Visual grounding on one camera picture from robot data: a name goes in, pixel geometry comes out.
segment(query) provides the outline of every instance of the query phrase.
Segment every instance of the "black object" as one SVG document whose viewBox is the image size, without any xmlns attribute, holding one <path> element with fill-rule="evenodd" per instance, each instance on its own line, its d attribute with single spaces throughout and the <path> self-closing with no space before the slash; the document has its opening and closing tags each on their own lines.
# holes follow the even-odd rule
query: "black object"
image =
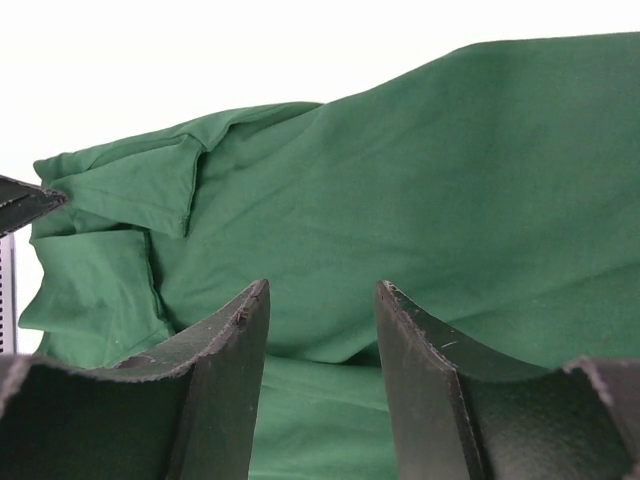
<svg viewBox="0 0 640 480">
<path fill-rule="evenodd" d="M 269 285 L 114 369 L 0 356 L 0 479 L 247 478 Z"/>
<path fill-rule="evenodd" d="M 640 478 L 640 361 L 548 371 L 429 315 L 388 282 L 378 342 L 401 478 Z"/>
<path fill-rule="evenodd" d="M 0 237 L 15 232 L 66 201 L 59 192 L 0 176 Z"/>
</svg>

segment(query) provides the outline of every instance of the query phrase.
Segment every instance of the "green sheet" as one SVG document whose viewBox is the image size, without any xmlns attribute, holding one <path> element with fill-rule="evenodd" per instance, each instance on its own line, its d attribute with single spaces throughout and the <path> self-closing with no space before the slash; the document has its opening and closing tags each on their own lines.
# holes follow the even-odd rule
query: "green sheet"
<svg viewBox="0 0 640 480">
<path fill-rule="evenodd" d="M 395 478 L 380 279 L 555 367 L 640 353 L 640 35 L 473 45 L 326 105 L 35 164 L 40 351 L 111 366 L 272 285 L 251 478 Z"/>
</svg>

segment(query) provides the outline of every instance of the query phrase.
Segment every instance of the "white background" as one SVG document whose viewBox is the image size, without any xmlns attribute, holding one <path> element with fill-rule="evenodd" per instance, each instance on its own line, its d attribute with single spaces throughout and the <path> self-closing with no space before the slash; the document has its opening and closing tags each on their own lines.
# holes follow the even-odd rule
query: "white background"
<svg viewBox="0 0 640 480">
<path fill-rule="evenodd" d="M 640 31 L 637 2 L 0 0 L 0 174 L 233 107 L 331 101 L 487 40 Z M 18 311 L 42 271 L 17 235 Z M 20 331 L 33 351 L 38 332 Z"/>
</svg>

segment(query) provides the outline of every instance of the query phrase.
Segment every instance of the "green fabric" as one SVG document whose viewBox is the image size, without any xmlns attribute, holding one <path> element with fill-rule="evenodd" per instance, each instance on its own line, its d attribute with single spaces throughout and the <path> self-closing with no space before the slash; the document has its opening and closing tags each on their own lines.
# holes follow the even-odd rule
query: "green fabric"
<svg viewBox="0 0 640 480">
<path fill-rule="evenodd" d="M 638 52 L 638 34 L 479 44 L 326 105 L 37 162 L 71 204 L 34 226 L 21 325 L 113 365 L 268 278 L 252 478 L 395 478 L 377 280 L 539 365 L 640 353 Z"/>
</svg>

